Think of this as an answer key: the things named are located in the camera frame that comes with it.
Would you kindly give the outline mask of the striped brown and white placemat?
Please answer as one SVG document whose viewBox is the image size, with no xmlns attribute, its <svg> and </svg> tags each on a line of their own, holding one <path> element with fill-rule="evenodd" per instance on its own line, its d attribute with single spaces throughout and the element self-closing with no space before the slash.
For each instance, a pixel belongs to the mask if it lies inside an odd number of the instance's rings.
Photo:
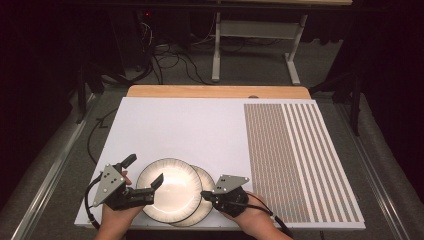
<svg viewBox="0 0 424 240">
<path fill-rule="evenodd" d="M 244 106 L 253 191 L 296 228 L 358 228 L 364 218 L 318 105 Z"/>
</svg>

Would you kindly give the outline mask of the aluminium floor rail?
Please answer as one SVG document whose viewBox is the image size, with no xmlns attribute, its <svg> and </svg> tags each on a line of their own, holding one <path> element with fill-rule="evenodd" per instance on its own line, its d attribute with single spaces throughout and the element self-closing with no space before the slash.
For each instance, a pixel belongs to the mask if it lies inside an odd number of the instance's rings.
<svg viewBox="0 0 424 240">
<path fill-rule="evenodd" d="M 69 162 L 69 155 L 84 130 L 87 115 L 97 104 L 98 94 L 89 94 L 86 113 L 81 114 L 77 97 L 71 98 L 73 110 L 49 139 L 45 147 L 30 165 L 16 189 L 12 206 L 18 211 L 18 222 L 12 228 L 10 240 L 28 240 Z"/>
<path fill-rule="evenodd" d="M 371 159 L 364 147 L 364 144 L 359 136 L 357 136 L 351 129 L 349 111 L 341 104 L 335 105 L 337 113 L 343 120 L 344 125 L 347 127 L 350 138 L 352 139 L 355 148 L 360 156 L 360 162 L 365 172 L 365 176 L 373 191 L 374 197 L 379 205 L 379 208 L 390 228 L 390 231 L 395 240 L 410 240 L 410 236 L 402 223 L 395 205 L 386 191 L 381 178 L 375 170 Z"/>
</svg>

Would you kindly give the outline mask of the white-framed desk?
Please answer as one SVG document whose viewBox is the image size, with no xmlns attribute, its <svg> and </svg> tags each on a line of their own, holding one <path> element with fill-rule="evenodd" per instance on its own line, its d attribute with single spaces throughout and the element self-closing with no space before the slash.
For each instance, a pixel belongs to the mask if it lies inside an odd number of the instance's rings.
<svg viewBox="0 0 424 240">
<path fill-rule="evenodd" d="M 340 7 L 350 6 L 353 0 L 216 0 L 220 5 L 224 3 L 252 3 L 271 4 L 275 8 L 283 6 L 293 7 Z M 294 58 L 303 35 L 308 19 L 307 13 L 301 13 L 298 21 L 272 22 L 259 20 L 228 20 L 221 19 L 221 13 L 215 14 L 215 46 L 212 64 L 212 81 L 220 81 L 221 67 L 221 39 L 223 37 L 259 38 L 291 40 L 292 47 L 284 54 L 285 64 L 291 83 L 300 85 L 300 79 L 294 63 Z"/>
</svg>

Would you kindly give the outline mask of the white board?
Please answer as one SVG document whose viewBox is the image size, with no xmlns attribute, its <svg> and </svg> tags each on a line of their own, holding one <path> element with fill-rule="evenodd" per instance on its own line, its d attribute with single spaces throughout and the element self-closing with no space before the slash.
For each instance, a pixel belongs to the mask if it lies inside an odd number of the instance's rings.
<svg viewBox="0 0 424 240">
<path fill-rule="evenodd" d="M 203 168 L 213 179 L 223 174 L 247 177 L 249 181 L 244 188 L 253 191 L 244 106 L 312 101 L 125 97 L 96 168 L 102 170 L 107 164 L 135 154 L 137 160 L 129 168 L 129 177 L 136 180 L 150 163 L 177 158 Z M 362 229 L 296 228 L 285 224 L 291 229 L 362 230 L 365 220 Z"/>
</svg>

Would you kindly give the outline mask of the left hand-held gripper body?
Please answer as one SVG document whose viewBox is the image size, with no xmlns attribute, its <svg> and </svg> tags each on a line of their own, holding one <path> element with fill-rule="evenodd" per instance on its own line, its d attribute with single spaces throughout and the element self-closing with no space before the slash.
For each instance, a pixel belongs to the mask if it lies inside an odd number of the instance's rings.
<svg viewBox="0 0 424 240">
<path fill-rule="evenodd" d="M 100 175 L 100 182 L 93 207 L 106 204 L 112 210 L 125 210 L 138 206 L 152 205 L 154 203 L 154 188 L 133 189 L 126 185 L 123 170 L 128 164 L 107 164 Z"/>
</svg>

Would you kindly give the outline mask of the white plate with dark rim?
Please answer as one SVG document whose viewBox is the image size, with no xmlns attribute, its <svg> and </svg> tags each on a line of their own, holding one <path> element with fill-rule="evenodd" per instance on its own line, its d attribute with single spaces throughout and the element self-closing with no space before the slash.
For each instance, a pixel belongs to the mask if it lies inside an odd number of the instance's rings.
<svg viewBox="0 0 424 240">
<path fill-rule="evenodd" d="M 203 188 L 197 171 L 179 159 L 160 159 L 141 171 L 137 188 L 150 187 L 160 174 L 163 182 L 155 191 L 154 203 L 146 205 L 144 213 L 155 221 L 168 224 L 187 219 L 201 202 Z"/>
<path fill-rule="evenodd" d="M 202 190 L 203 191 L 211 191 L 215 183 L 213 181 L 213 178 L 202 168 L 198 166 L 193 166 L 193 168 L 196 170 L 202 184 Z M 212 203 L 209 201 L 206 201 L 204 199 L 201 200 L 199 207 L 197 210 L 189 216 L 187 219 L 174 223 L 175 227 L 190 227 L 195 224 L 200 223 L 204 218 L 208 216 L 208 214 L 212 210 Z"/>
</svg>

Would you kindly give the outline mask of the person's right hand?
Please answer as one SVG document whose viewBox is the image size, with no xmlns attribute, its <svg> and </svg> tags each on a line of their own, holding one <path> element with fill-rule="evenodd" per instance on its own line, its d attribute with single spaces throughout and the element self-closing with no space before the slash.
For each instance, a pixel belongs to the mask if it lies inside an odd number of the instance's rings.
<svg viewBox="0 0 424 240">
<path fill-rule="evenodd" d="M 224 213 L 224 216 L 234 221 L 243 232 L 246 227 L 253 226 L 254 224 L 273 224 L 271 217 L 267 213 L 254 208 L 246 208 L 245 211 L 237 217 L 231 217 L 226 213 Z"/>
</svg>

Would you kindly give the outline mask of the wooden table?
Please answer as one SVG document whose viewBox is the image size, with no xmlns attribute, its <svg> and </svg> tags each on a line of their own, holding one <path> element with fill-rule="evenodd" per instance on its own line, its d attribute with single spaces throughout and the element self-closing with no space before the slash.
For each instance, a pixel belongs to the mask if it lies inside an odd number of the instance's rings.
<svg viewBox="0 0 424 240">
<path fill-rule="evenodd" d="M 136 85 L 128 97 L 310 99 L 301 86 Z"/>
</svg>

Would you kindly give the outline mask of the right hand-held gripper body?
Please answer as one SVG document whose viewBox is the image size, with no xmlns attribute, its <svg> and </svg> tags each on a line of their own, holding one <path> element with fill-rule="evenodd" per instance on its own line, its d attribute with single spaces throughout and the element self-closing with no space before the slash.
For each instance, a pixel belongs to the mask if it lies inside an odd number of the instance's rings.
<svg viewBox="0 0 424 240">
<path fill-rule="evenodd" d="M 221 175 L 212 190 L 213 207 L 235 218 L 247 208 L 249 198 L 242 186 L 249 181 L 247 177 Z"/>
</svg>

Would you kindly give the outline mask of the black metal stand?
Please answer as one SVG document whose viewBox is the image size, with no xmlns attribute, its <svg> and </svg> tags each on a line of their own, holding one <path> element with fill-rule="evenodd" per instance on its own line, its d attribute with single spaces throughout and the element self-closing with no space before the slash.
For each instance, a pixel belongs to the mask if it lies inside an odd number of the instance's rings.
<svg viewBox="0 0 424 240">
<path fill-rule="evenodd" d="M 358 121 L 360 113 L 361 83 L 358 74 L 343 73 L 337 77 L 326 80 L 308 89 L 309 94 L 329 91 L 333 89 L 332 100 L 334 103 L 350 103 L 349 123 L 353 133 L 358 136 Z"/>
<path fill-rule="evenodd" d="M 101 70 L 92 62 L 82 64 L 77 71 L 77 124 L 82 122 L 87 113 L 88 100 L 86 88 L 89 88 L 92 94 L 102 94 L 104 92 L 104 86 L 101 80 Z"/>
</svg>

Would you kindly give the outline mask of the black device with red light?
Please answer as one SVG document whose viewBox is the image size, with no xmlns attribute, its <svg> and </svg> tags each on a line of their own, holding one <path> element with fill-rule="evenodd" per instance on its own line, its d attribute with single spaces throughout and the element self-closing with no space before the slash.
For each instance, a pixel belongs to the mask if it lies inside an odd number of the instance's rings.
<svg viewBox="0 0 424 240">
<path fill-rule="evenodd" d="M 152 58 L 152 29 L 137 10 L 118 9 L 109 14 L 123 67 L 145 69 Z"/>
</svg>

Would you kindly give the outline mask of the person's left hand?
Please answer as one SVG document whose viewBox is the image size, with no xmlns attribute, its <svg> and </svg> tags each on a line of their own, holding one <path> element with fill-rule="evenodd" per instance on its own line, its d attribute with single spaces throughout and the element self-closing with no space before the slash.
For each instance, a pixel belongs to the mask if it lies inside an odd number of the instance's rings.
<svg viewBox="0 0 424 240">
<path fill-rule="evenodd" d="M 102 219 L 100 229 L 127 232 L 134 218 L 140 214 L 143 206 L 125 210 L 112 210 L 107 204 L 102 206 Z"/>
</svg>

